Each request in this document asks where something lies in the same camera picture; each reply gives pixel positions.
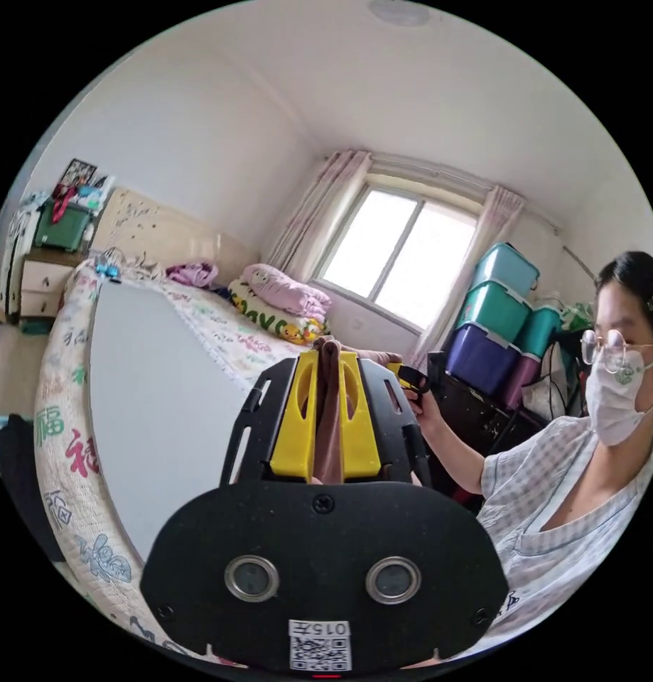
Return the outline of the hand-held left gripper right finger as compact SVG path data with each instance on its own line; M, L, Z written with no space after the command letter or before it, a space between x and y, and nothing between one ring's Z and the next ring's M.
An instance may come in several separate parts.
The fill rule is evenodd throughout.
M343 479L375 479L381 462L359 357L339 356L340 466Z

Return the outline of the person's right hand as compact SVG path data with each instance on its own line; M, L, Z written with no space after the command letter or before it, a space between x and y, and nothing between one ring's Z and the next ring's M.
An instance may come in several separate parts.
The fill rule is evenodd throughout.
M406 391L406 396L412 411L416 415L421 432L426 439L448 430L448 425L442 417L432 393L417 394L414 391Z

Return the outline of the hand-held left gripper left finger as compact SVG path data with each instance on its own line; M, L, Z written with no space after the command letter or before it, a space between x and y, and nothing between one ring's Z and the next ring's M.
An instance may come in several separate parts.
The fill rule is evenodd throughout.
M318 353L304 352L295 361L270 467L277 477L312 478Z

